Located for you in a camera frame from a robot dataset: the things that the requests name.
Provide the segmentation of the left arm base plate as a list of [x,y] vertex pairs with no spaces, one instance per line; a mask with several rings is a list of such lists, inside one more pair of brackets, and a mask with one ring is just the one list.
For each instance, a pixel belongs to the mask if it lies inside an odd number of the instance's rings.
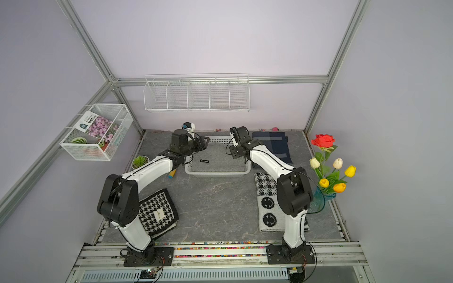
[[137,267],[137,266],[171,266],[175,249],[171,247],[155,247],[152,246],[144,252],[139,252],[131,247],[127,247],[127,254],[120,255],[125,259],[123,266]]

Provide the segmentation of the grey scarf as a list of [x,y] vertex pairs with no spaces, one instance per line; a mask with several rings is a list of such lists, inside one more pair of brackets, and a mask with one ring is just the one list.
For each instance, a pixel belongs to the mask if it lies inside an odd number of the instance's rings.
[[197,153],[192,161],[193,172],[245,172],[244,158],[234,159],[225,153],[226,145],[209,144],[207,149]]

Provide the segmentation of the black white houndstooth scarf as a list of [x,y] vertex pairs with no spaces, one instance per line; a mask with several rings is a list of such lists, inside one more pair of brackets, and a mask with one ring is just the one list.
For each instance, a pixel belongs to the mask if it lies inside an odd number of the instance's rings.
[[179,214],[166,188],[141,200],[139,205],[139,219],[152,239],[176,227]]

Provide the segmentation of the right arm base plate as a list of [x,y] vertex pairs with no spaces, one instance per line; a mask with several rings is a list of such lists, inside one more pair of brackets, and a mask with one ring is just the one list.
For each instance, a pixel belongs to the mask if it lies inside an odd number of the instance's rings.
[[268,245],[265,249],[267,261],[270,265],[283,264],[314,264],[315,252],[312,247],[303,244],[297,248],[284,245]]

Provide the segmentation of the smiley houndstooth white scarf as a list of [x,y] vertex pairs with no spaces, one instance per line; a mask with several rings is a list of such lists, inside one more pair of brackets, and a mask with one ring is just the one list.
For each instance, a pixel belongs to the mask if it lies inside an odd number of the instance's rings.
[[258,226],[261,232],[284,232],[285,213],[277,201],[277,183],[267,173],[256,173]]

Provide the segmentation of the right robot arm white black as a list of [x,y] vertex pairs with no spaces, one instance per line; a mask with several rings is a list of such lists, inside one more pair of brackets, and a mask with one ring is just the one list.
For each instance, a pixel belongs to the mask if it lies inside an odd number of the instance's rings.
[[277,202],[285,214],[283,244],[290,249],[305,246],[303,224],[313,200],[310,179],[304,168],[284,163],[259,140],[253,139],[246,127],[231,127],[234,159],[245,158],[264,169],[277,184]]

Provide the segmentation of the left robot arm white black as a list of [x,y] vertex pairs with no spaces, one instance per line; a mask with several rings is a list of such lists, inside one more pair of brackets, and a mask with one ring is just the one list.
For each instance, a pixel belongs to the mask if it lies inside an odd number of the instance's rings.
[[184,165],[188,156],[207,149],[209,142],[206,136],[177,129],[172,133],[169,147],[149,163],[123,175],[111,174],[106,178],[97,212],[119,229],[132,251],[144,253],[152,246],[152,238],[139,219],[141,190]]

